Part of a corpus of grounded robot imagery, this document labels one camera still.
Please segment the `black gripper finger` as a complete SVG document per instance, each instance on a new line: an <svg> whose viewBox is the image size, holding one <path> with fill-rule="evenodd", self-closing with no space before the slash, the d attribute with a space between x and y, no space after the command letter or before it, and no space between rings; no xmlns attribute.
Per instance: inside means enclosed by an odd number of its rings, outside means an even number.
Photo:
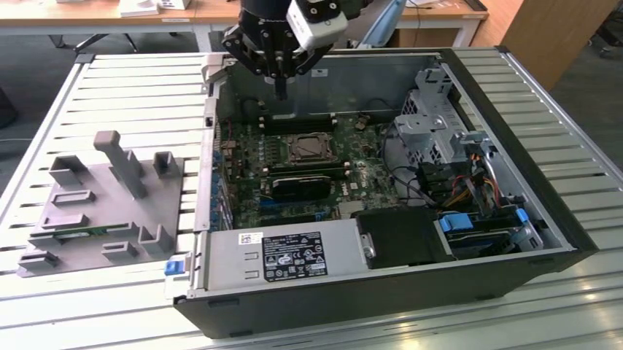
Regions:
<svg viewBox="0 0 623 350"><path fill-rule="evenodd" d="M295 53L292 50L283 52L280 63L280 100L287 100L287 81L297 75L304 75L333 48L333 44L317 47L311 51L303 50Z"/></svg>
<svg viewBox="0 0 623 350"><path fill-rule="evenodd" d="M272 49L272 37L266 31L260 34L262 43L268 45L266 51L256 51L250 45L253 42L244 34L238 25L230 27L221 40L222 47L233 58L242 64L246 70L264 78L269 78L273 85L274 97L281 99L281 73L276 60L276 53Z"/></svg>

